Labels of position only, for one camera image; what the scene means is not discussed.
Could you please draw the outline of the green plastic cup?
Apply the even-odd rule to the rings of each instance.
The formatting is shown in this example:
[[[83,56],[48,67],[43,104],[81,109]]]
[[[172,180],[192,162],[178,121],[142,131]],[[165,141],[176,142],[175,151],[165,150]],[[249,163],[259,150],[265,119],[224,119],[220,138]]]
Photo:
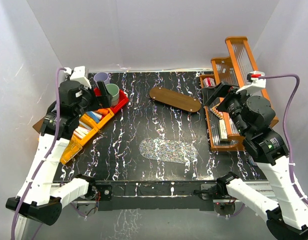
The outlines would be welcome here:
[[[116,84],[109,83],[106,85],[106,89],[108,93],[112,96],[111,106],[112,107],[116,106],[119,102],[119,92],[120,92],[119,87]]]

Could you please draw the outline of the purple plastic cup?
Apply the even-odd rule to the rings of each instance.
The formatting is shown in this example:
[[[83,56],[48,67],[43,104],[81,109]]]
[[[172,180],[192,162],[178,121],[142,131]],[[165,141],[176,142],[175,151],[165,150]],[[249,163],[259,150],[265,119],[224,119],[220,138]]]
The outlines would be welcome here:
[[[99,88],[100,82],[104,83],[105,88],[110,83],[110,77],[107,72],[98,72],[94,75],[93,79],[98,88]]]

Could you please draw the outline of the blue toothpaste tube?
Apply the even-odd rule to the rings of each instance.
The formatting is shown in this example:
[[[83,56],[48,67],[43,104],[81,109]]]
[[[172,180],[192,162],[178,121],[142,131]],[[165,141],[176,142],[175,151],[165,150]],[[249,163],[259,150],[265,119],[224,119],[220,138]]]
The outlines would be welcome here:
[[[99,118],[92,111],[86,112],[86,115],[88,115],[95,123],[100,122]]]

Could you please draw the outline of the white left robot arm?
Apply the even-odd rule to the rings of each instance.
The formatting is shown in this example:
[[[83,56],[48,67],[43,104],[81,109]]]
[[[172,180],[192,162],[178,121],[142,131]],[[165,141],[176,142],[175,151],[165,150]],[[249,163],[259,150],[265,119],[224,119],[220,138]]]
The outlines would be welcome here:
[[[56,82],[56,101],[43,119],[38,148],[26,180],[15,197],[7,199],[6,208],[37,222],[53,225],[62,209],[79,197],[96,196],[95,180],[79,174],[69,183],[52,190],[61,157],[68,147],[80,118],[87,112],[111,106],[112,96],[100,83],[96,94],[86,77],[85,66],[62,69],[69,79]]]

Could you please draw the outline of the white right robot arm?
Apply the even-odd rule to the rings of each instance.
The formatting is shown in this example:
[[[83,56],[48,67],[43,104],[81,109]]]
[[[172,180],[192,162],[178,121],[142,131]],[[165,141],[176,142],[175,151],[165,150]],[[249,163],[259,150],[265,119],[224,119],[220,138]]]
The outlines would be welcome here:
[[[267,76],[253,71],[243,87],[221,82],[204,87],[203,104],[217,98],[219,112],[228,113],[243,146],[266,176],[276,197],[271,200],[243,182],[233,172],[219,177],[207,190],[226,199],[235,198],[252,209],[278,240],[308,240],[308,199],[294,174],[292,149],[287,134],[275,132],[270,123],[275,117],[271,103],[257,93],[266,86]]]

